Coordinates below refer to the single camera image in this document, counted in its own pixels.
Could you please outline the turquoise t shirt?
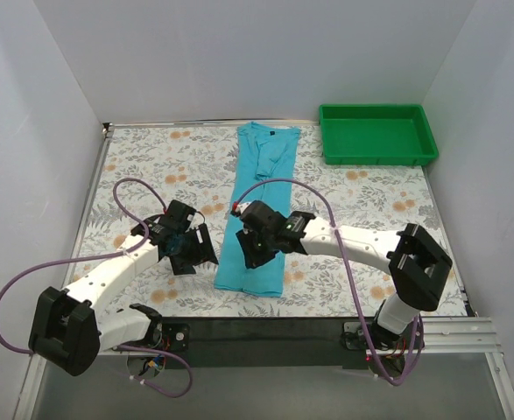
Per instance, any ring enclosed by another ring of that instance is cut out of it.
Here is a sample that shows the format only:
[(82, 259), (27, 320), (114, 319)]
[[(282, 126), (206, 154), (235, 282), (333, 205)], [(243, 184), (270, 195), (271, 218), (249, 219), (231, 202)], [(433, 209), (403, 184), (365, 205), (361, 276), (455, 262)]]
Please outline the turquoise t shirt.
[[(236, 182), (232, 199), (239, 199), (242, 193), (260, 181), (290, 179), (299, 138), (298, 128), (275, 128), (257, 122), (239, 127)], [(291, 193), (292, 185), (289, 183), (268, 183), (251, 191), (244, 200), (261, 200), (273, 210), (286, 214), (290, 210)], [(241, 246), (236, 239), (236, 232), (241, 229), (241, 222), (229, 216), (215, 287), (258, 297), (279, 298), (284, 289), (285, 257), (279, 254), (262, 267), (246, 268)]]

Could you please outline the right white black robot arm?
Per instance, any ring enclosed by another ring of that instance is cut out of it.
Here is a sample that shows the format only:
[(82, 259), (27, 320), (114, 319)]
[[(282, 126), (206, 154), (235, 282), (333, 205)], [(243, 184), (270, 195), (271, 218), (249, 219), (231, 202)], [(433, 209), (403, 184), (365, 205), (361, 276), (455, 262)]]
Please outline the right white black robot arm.
[(395, 290), (368, 324), (378, 349), (395, 346), (416, 316), (438, 308), (453, 267), (447, 252), (417, 224), (401, 231), (335, 228), (312, 213), (284, 216), (259, 200), (235, 204), (232, 214), (243, 224), (236, 238), (249, 269), (265, 265), (278, 253), (297, 253), (346, 256), (389, 275)]

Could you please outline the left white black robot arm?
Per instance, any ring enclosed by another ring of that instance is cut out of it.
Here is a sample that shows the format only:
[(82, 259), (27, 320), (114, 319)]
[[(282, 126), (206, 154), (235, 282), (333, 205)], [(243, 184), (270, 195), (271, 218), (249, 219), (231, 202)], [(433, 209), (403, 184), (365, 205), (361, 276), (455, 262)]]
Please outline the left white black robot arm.
[(63, 290), (44, 290), (34, 313), (29, 348), (77, 376), (100, 352), (114, 347), (160, 347), (163, 318), (151, 307), (130, 304), (111, 316), (103, 313), (118, 293), (163, 259), (169, 260), (175, 276), (192, 275), (196, 266), (218, 262), (207, 224), (193, 224), (197, 213), (172, 200), (163, 213), (130, 231), (119, 256), (101, 262)]

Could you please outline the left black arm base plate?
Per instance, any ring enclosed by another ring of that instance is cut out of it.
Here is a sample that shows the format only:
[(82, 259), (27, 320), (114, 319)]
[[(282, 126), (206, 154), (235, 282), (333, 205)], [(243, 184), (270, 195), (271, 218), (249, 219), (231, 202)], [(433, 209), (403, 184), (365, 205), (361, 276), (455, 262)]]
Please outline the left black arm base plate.
[(183, 323), (159, 323), (155, 327), (151, 346), (170, 352), (185, 352), (189, 348), (190, 326)]

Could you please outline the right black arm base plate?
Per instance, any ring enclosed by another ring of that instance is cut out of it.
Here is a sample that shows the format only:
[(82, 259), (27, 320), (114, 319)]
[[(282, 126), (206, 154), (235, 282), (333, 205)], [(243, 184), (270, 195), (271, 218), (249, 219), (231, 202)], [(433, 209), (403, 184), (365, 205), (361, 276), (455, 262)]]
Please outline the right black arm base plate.
[[(415, 336), (412, 336), (412, 329), (414, 326), (413, 322), (411, 322), (400, 334), (389, 332), (374, 322), (367, 322), (366, 326), (370, 334), (370, 340), (376, 350), (406, 350), (409, 347), (418, 350), (423, 349), (425, 346), (419, 326), (417, 327)], [(360, 322), (346, 322), (343, 324), (341, 343), (348, 350), (366, 350), (370, 348)]]

